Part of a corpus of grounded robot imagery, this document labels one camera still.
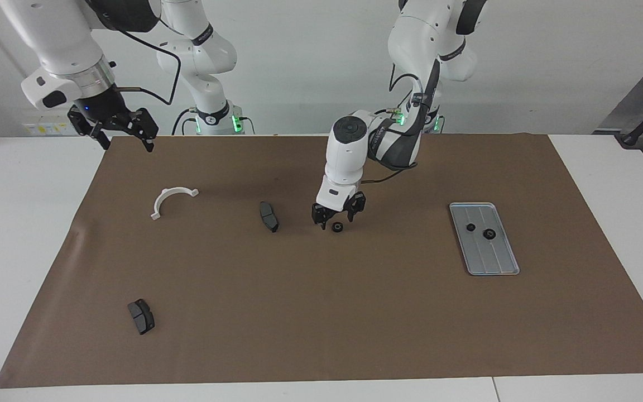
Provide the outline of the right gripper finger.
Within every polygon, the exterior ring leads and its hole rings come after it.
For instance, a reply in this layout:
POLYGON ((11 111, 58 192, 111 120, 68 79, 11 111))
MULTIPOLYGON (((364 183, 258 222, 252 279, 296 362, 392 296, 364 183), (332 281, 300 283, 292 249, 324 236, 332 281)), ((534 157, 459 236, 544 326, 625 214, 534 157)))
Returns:
POLYGON ((153 152, 159 127, 146 108, 127 113, 127 134, 141 141, 146 152, 153 152))
POLYGON ((79 136, 91 137, 104 150, 108 150, 110 147, 111 142, 103 132, 101 122, 96 122, 92 125, 79 109, 69 109, 69 122, 79 136))

